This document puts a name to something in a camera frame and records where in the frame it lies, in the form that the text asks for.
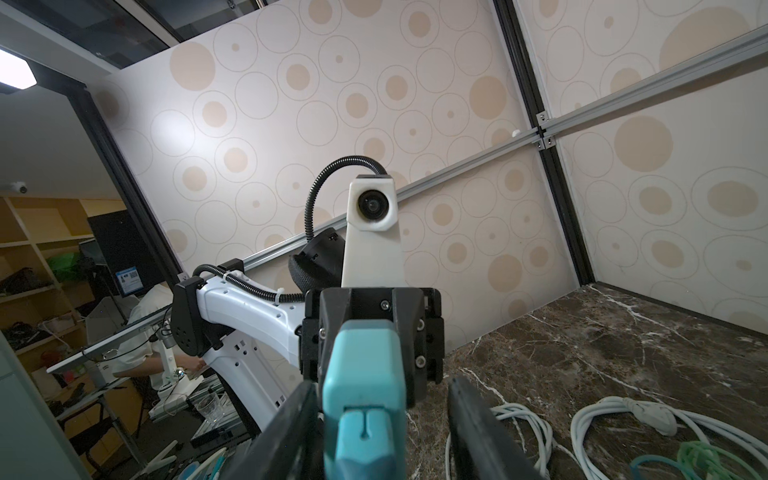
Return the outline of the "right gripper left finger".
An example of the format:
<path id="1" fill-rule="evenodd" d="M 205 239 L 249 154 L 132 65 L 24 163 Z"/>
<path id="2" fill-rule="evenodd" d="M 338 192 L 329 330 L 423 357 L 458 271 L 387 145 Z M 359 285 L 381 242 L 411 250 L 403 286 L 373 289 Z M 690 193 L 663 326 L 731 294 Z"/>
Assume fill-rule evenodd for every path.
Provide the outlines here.
<path id="1" fill-rule="evenodd" d="M 225 479 L 317 479 L 318 396 L 303 381 L 244 455 L 226 468 Z"/>

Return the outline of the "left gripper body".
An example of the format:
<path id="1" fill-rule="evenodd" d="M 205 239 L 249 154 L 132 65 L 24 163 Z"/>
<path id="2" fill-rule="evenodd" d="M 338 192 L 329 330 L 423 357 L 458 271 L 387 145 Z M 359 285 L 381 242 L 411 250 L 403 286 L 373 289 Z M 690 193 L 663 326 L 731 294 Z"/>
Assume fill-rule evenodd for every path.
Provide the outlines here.
<path id="1" fill-rule="evenodd" d="M 442 381 L 445 356 L 441 293 L 434 288 L 343 288 L 345 242 L 333 228 L 317 234 L 289 260 L 292 279 L 305 295 L 305 319 L 296 329 L 303 378 L 324 383 L 334 343 L 350 320 L 387 320 L 401 343 L 406 405 L 424 400 L 427 384 Z"/>

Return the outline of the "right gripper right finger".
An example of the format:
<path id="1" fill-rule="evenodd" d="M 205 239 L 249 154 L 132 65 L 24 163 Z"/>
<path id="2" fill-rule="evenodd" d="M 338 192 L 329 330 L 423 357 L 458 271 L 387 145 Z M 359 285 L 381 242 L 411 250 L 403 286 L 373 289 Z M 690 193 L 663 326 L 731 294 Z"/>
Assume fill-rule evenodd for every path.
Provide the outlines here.
<path id="1" fill-rule="evenodd" d="M 447 411 L 457 479 L 542 479 L 468 379 L 449 381 Z"/>

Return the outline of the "blue teal charger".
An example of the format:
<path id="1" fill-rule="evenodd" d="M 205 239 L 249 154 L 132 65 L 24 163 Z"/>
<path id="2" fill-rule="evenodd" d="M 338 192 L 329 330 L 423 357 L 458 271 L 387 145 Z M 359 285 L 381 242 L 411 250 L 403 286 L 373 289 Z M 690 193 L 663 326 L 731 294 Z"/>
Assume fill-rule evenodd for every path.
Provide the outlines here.
<path id="1" fill-rule="evenodd" d="M 328 479 L 403 479 L 406 384 L 389 320 L 350 320 L 334 341 L 322 386 Z"/>

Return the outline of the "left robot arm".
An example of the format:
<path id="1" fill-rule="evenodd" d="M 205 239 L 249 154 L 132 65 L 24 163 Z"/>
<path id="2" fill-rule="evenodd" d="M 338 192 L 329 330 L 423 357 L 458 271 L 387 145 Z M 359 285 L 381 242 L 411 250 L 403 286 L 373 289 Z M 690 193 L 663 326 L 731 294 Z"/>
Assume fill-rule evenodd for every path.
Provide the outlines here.
<path id="1" fill-rule="evenodd" d="M 316 230 L 313 213 L 322 185 L 336 171 L 358 166 L 350 186 L 346 231 Z M 173 289 L 173 337 L 219 376 L 248 431 L 264 431 L 286 402 L 261 360 L 270 346 L 309 381 L 322 383 L 341 325 L 351 319 L 389 320 L 400 338 L 406 404 L 443 378 L 441 295 L 407 284 L 393 178 L 378 161 L 339 158 L 313 182 L 304 208 L 305 246 L 289 260 L 295 294 L 251 280 L 240 259 L 203 264 Z"/>

